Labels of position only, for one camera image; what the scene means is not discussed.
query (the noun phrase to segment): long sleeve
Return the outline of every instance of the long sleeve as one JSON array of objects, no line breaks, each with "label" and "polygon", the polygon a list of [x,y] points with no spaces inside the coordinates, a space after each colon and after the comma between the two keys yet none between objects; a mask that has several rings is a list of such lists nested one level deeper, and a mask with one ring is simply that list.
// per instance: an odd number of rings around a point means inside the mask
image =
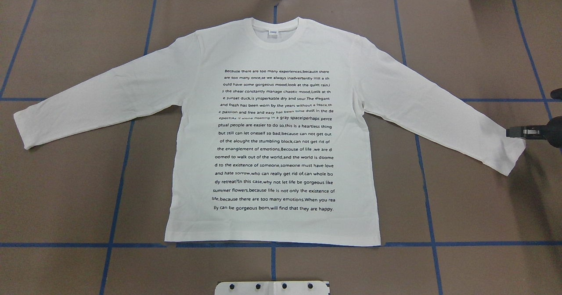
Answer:
[{"label": "long sleeve", "polygon": [[522,139],[360,37],[350,52],[364,111],[482,161],[508,175]]},{"label": "long sleeve", "polygon": [[15,113],[24,148],[181,105],[200,57],[193,33]]}]

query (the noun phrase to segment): white long-sleeve shirt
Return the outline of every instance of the white long-sleeve shirt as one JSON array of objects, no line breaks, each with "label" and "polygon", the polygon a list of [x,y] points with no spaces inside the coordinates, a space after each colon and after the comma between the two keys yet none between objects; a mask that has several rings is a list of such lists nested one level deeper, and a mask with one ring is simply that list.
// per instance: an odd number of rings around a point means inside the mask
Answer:
[{"label": "white long-sleeve shirt", "polygon": [[364,112],[504,175],[525,148],[366,38],[303,18],[196,31],[14,118],[30,149],[171,105],[165,241],[380,245]]}]

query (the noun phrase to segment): crew neckline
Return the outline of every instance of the crew neckline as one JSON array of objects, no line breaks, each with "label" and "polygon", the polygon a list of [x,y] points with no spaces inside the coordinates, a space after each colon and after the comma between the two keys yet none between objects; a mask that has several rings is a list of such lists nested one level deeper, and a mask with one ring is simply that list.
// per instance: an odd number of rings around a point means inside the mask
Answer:
[{"label": "crew neckline", "polygon": [[[251,39],[251,41],[259,45],[260,47],[264,47],[266,49],[284,49],[293,45],[301,38],[306,28],[305,21],[306,20],[301,17],[296,17],[287,22],[273,24],[273,23],[262,22],[255,18],[250,17],[245,19],[245,31],[248,37]],[[265,30],[274,30],[274,31],[289,31],[291,29],[294,29],[295,33],[293,33],[293,35],[291,35],[289,39],[281,41],[279,43],[268,43],[267,41],[264,41],[261,38],[259,38],[258,35],[256,35],[254,29],[265,29]]]}]

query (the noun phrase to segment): shirt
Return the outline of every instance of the shirt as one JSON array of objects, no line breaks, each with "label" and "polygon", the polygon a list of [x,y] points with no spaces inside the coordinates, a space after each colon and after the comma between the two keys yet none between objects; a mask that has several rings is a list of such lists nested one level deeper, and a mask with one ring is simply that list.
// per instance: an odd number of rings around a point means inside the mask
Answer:
[{"label": "shirt", "polygon": [[365,37],[303,18],[201,29],[14,118],[30,149],[171,105],[165,241],[380,245],[365,112],[504,175],[525,148]]}]

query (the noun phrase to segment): brown table surface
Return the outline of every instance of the brown table surface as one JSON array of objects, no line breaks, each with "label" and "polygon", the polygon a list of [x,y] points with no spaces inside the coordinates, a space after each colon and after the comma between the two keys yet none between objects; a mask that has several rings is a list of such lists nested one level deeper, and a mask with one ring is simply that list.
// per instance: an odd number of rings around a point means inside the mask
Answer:
[{"label": "brown table surface", "polygon": [[330,281],[333,295],[561,294],[562,155],[528,141],[504,177],[383,119],[382,247],[164,243],[180,110],[23,149],[12,114],[255,17],[358,33],[503,127],[562,115],[562,0],[0,0],[0,294],[212,294]]}]

